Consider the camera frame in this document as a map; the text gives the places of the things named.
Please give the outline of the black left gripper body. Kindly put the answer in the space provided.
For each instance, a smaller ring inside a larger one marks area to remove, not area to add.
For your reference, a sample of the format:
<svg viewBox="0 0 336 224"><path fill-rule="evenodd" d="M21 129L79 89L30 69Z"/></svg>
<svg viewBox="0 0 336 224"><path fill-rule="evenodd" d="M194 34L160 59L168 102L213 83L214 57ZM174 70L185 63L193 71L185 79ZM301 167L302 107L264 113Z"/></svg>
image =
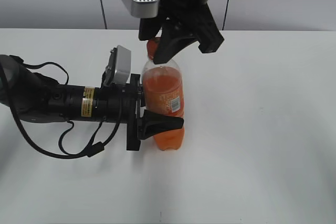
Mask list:
<svg viewBox="0 0 336 224"><path fill-rule="evenodd" d="M126 148L128 151L139 151L141 141L138 137L138 115L142 88L140 75L131 74L130 82L110 87L101 87L96 95L96 119L99 122L114 123L115 126L103 141L106 146L115 137L121 124L127 125Z"/></svg>

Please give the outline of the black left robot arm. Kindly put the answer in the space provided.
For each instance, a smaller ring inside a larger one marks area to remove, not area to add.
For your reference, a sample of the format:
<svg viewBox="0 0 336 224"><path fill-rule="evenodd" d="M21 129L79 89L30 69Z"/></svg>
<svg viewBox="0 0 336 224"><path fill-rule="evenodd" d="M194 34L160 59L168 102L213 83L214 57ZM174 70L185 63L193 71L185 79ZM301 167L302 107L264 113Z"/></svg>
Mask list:
<svg viewBox="0 0 336 224"><path fill-rule="evenodd" d="M181 129L184 120L140 108L145 106L140 75L129 83L100 87L60 84L27 65L23 59L1 55L1 104L15 111L15 122L55 123L88 121L126 124L128 151L138 151L141 141L158 133Z"/></svg>

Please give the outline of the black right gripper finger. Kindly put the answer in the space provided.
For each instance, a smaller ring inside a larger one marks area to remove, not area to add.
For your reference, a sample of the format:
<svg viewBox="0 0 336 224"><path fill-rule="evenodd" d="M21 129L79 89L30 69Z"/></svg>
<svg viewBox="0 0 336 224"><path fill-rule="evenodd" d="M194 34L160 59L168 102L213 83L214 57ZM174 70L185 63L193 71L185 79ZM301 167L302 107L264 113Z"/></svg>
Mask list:
<svg viewBox="0 0 336 224"><path fill-rule="evenodd" d="M162 28L164 19L162 17L141 18L139 25L139 40L150 40L154 38Z"/></svg>
<svg viewBox="0 0 336 224"><path fill-rule="evenodd" d="M196 41L193 33L182 24L165 22L162 26L158 47L154 53L154 64L168 63L177 53Z"/></svg>

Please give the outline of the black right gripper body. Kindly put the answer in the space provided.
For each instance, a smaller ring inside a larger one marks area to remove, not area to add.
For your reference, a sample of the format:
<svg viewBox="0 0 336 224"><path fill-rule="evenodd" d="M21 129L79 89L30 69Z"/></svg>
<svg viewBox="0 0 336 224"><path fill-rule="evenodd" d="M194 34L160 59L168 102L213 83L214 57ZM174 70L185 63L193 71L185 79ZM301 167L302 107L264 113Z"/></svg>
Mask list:
<svg viewBox="0 0 336 224"><path fill-rule="evenodd" d="M208 0L160 0L160 11L168 18L165 22L182 24L193 33L200 52L213 53L222 45L224 38L207 2Z"/></svg>

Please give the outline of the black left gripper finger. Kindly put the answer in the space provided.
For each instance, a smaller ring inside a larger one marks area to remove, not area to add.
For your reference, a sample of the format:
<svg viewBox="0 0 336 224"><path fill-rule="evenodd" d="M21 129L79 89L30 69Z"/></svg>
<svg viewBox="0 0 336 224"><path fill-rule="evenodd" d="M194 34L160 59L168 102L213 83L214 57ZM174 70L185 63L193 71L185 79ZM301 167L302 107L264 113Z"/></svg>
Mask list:
<svg viewBox="0 0 336 224"><path fill-rule="evenodd" d="M143 117L141 117L141 139L146 140L159 133L179 130L183 125L183 118L161 115L144 110Z"/></svg>

